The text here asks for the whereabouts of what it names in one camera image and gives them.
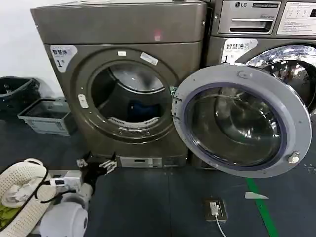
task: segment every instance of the floor tape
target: floor tape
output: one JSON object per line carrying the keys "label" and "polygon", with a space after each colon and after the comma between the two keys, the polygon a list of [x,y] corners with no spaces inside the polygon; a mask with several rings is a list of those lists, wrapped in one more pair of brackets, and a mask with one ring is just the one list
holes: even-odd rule
{"label": "floor tape", "polygon": [[[249,190],[251,192],[258,194],[259,190],[258,190],[258,187],[255,184],[254,180],[251,178],[246,178],[246,181],[247,181],[247,185],[248,185]],[[257,208],[259,210],[259,213],[261,215],[261,218],[266,226],[266,229],[268,231],[269,236],[270,237],[278,237],[277,229],[273,224],[273,221],[269,215],[268,208],[265,205],[264,200],[255,199],[255,202],[256,202]]]}

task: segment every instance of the power outlet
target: power outlet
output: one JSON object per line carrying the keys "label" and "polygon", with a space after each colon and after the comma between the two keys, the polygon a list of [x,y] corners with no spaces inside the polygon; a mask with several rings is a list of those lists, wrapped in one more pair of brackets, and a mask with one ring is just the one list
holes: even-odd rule
{"label": "power outlet", "polygon": [[215,216],[212,215],[211,213],[211,207],[210,207],[210,202],[216,202],[217,205],[219,205],[219,215],[217,216],[219,221],[227,221],[227,214],[226,214],[226,209],[224,206],[223,200],[219,198],[208,198],[204,200],[204,208],[205,208],[205,219],[206,221],[216,221]]}

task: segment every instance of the lg logo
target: lg logo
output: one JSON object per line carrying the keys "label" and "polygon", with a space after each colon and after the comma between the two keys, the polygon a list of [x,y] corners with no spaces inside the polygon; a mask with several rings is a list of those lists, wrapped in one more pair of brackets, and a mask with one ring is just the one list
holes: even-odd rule
{"label": "lg logo", "polygon": [[235,7],[247,7],[247,3],[238,1],[235,3]]}

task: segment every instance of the black bin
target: black bin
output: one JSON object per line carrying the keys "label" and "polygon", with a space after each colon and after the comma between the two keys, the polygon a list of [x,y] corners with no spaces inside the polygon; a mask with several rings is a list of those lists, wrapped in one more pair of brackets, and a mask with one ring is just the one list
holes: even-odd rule
{"label": "black bin", "polygon": [[0,78],[0,119],[17,119],[17,115],[40,98],[40,83],[34,78]]}

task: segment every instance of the door glass window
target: door glass window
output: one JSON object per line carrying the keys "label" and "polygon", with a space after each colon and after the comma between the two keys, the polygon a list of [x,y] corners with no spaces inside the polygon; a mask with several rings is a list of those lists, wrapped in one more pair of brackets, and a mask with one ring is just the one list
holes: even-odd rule
{"label": "door glass window", "polygon": [[104,69],[94,78],[91,90],[102,116],[120,127],[142,128],[156,123],[171,100],[154,71],[138,64]]}
{"label": "door glass window", "polygon": [[241,89],[204,90],[185,114],[194,143],[226,164],[259,165],[280,149],[280,127],[271,108]]}
{"label": "door glass window", "polygon": [[305,45],[287,45],[268,50],[247,65],[259,67],[280,78],[301,97],[309,112],[315,109],[316,49]]}

